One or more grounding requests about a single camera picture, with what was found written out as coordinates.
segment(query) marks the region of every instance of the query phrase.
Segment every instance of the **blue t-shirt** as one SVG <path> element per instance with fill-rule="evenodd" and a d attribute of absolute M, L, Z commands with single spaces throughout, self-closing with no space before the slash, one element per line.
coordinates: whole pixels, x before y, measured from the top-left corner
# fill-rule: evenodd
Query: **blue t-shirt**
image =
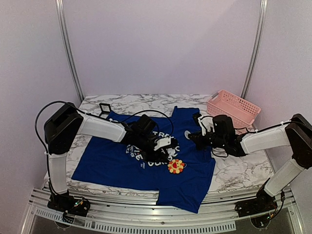
<path fill-rule="evenodd" d="M 174 124 L 171 137 L 178 140 L 175 149 L 169 149 L 169 159 L 180 159 L 186 165 L 179 174 L 172 174 L 164 163 L 144 162 L 137 147 L 123 145 L 107 139 L 92 137 L 86 147 L 72 179 L 107 186 L 137 190 L 159 190 L 157 205 L 175 206 L 198 213 L 208 192 L 215 168 L 210 149 L 199 151 L 184 132 L 200 130 L 193 121 L 198 108 L 174 108 L 170 117 Z M 111 112 L 107 118 L 123 121 L 128 115 Z M 126 122 L 137 121 L 135 116 Z M 171 124 L 167 118 L 152 117 L 159 125 L 159 133 L 167 137 Z"/>

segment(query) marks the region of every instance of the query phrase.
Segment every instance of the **orange flower plush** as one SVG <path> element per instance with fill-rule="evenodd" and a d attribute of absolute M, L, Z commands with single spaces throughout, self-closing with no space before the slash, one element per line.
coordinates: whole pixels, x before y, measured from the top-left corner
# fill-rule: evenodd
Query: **orange flower plush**
<path fill-rule="evenodd" d="M 184 166 L 182 160 L 174 159 L 168 163 L 168 170 L 170 173 L 179 174 L 183 171 Z"/>

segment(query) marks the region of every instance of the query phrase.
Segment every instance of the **white wall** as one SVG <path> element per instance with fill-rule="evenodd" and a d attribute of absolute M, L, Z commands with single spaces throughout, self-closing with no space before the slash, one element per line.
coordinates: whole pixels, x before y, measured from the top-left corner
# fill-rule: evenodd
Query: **white wall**
<path fill-rule="evenodd" d="M 240 94 L 259 0 L 66 0 L 86 95 Z"/>
<path fill-rule="evenodd" d="M 18 233 L 34 187 L 46 172 L 34 132 L 37 112 L 50 101 L 78 104 L 53 0 L 0 2 L 0 233 Z M 40 129 L 52 114 L 47 110 Z"/>
<path fill-rule="evenodd" d="M 312 1 L 269 1 L 264 34 L 247 99 L 262 108 L 259 128 L 301 113 L 312 122 Z M 276 169 L 290 149 L 269 150 Z M 312 169 L 292 183 L 307 233 L 312 230 Z"/>

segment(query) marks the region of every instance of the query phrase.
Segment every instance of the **pink plastic basket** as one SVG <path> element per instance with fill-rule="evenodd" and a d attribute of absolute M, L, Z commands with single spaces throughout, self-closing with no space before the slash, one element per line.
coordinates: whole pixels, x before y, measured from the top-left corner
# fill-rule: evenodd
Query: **pink plastic basket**
<path fill-rule="evenodd" d="M 235 128 L 249 127 L 261 111 L 260 107 L 225 90 L 215 93 L 207 106 L 207 112 L 212 116 L 231 117 Z"/>

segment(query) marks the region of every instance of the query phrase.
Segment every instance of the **marble table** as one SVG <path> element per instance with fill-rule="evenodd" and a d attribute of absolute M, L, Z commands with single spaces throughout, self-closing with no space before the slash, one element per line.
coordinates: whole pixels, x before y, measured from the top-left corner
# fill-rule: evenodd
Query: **marble table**
<path fill-rule="evenodd" d="M 210 95 L 103 95 L 88 96 L 80 109 L 99 115 L 99 103 L 111 104 L 112 110 L 118 114 L 134 114 L 141 110 L 159 110 L 171 116 L 174 106 L 197 107 L 206 114 L 206 102 Z M 149 116 L 161 117 L 158 113 Z M 79 160 L 90 141 L 91 136 L 77 135 L 67 157 L 67 185 L 71 190 L 85 191 L 93 194 L 115 194 L 134 196 L 158 196 L 158 191 L 138 191 L 93 183 L 72 180 L 71 177 Z M 214 176 L 209 189 L 211 193 L 224 193 L 237 190 L 253 189 L 261 186 L 273 175 L 270 162 L 264 151 L 244 157 L 215 157 Z"/>

